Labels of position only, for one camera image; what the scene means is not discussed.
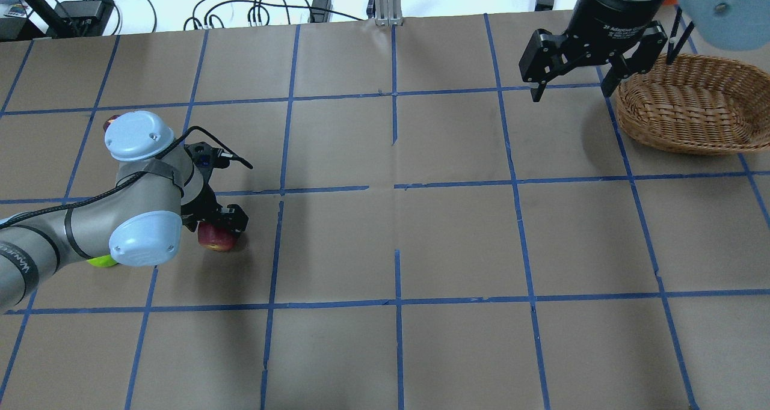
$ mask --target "black strap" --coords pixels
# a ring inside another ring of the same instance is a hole
[[[25,230],[30,230],[30,231],[36,233],[37,235],[39,235],[40,237],[43,237],[44,239],[46,239],[47,242],[49,242],[49,245],[53,249],[53,253],[56,254],[56,270],[54,270],[54,273],[56,273],[58,271],[58,267],[60,267],[60,264],[61,264],[61,255],[60,255],[60,252],[58,252],[58,246],[56,246],[56,243],[54,243],[53,239],[50,238],[49,235],[47,235],[46,233],[42,232],[39,229],[36,229],[35,227],[30,227],[30,226],[22,225],[22,224],[16,224],[13,227],[14,228],[24,228]]]
[[[93,256],[86,254],[80,249],[80,246],[78,246],[78,243],[75,241],[75,235],[72,234],[72,209],[67,209],[67,214],[64,215],[64,231],[67,234],[67,241],[69,241],[69,246],[72,247],[72,251],[75,251],[86,260],[93,259]]]
[[[24,278],[24,294],[16,302],[19,303],[27,293],[33,292],[38,287],[40,282],[38,265],[35,264],[35,260],[26,251],[7,241],[0,240],[0,255],[8,259],[9,262],[12,262],[19,270],[19,273],[22,274],[22,278]]]

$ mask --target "wicker basket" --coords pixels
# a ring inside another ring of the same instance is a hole
[[[770,75],[721,57],[658,58],[618,87],[618,124],[636,141],[693,155],[770,150]]]

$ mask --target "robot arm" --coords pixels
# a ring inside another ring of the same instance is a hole
[[[602,83],[605,96],[610,96],[622,79],[647,73],[668,42],[663,27],[653,20],[663,1],[577,0],[562,34],[535,30],[519,61],[523,81],[532,84],[532,100],[539,101],[548,82],[575,67],[610,63]],[[767,0],[679,2],[704,38],[715,46],[754,49],[770,40]],[[625,57],[637,43],[632,56]]]
[[[241,158],[204,142],[184,146],[146,111],[116,118],[105,144],[120,161],[115,189],[0,221],[0,312],[73,262],[111,255],[124,265],[165,263],[179,250],[182,224],[245,230],[245,213],[217,204],[208,185],[214,167]]]

